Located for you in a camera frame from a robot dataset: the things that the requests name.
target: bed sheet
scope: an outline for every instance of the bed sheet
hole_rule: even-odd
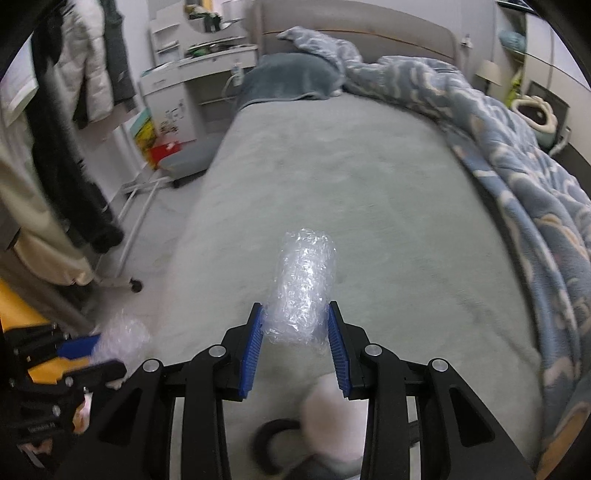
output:
[[[238,113],[172,260],[154,354],[189,360],[246,322],[267,297],[285,232],[303,227],[336,244],[333,299],[345,321],[402,359],[448,359],[534,460],[541,361],[501,236],[440,130],[367,98]],[[333,370],[328,352],[264,343],[248,399],[225,404],[235,479],[261,477],[249,454],[254,431],[297,416],[316,378]],[[412,455],[413,478],[417,462]]]

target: blue patterned blanket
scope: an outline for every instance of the blue patterned blanket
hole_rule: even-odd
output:
[[[474,90],[452,65],[401,56],[367,64],[351,42],[302,27],[278,37],[335,65],[349,92],[438,122],[457,157],[496,199],[518,252],[543,358],[546,441],[573,411],[588,415],[591,201],[577,180],[537,147],[522,119]]]

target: silver bolt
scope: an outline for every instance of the silver bolt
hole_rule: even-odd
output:
[[[367,347],[365,347],[365,353],[369,356],[380,356],[382,355],[382,347],[376,345],[375,343],[370,343]]]
[[[148,372],[149,374],[155,372],[157,369],[160,368],[160,362],[155,358],[151,358],[150,360],[146,360],[142,365],[144,372]]]
[[[226,347],[223,345],[214,345],[209,349],[209,355],[220,358],[221,356],[226,355]]]
[[[440,358],[436,358],[433,360],[432,366],[438,372],[444,372],[449,367],[449,364],[445,360],[441,360]]]

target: tiled floor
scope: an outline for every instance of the tiled floor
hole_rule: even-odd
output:
[[[187,217],[193,210],[203,182],[203,175],[183,180],[180,188],[159,190],[148,210],[139,234],[131,248],[123,276],[132,276],[144,283],[139,293],[128,288],[100,288],[92,299],[89,317],[104,325],[117,315],[139,318],[149,328],[158,318],[160,300],[168,264],[182,236]],[[129,233],[148,193],[138,195],[123,222]],[[99,272],[104,277],[115,271],[123,247],[111,250],[101,261]]]

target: plastic bag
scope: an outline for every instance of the plastic bag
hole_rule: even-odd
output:
[[[285,235],[263,317],[271,342],[326,343],[335,263],[335,245],[325,233],[302,229]]]
[[[92,349],[90,362],[98,364],[120,360],[127,368],[128,377],[146,360],[151,340],[152,336],[140,320],[122,313],[111,319],[103,329]]]

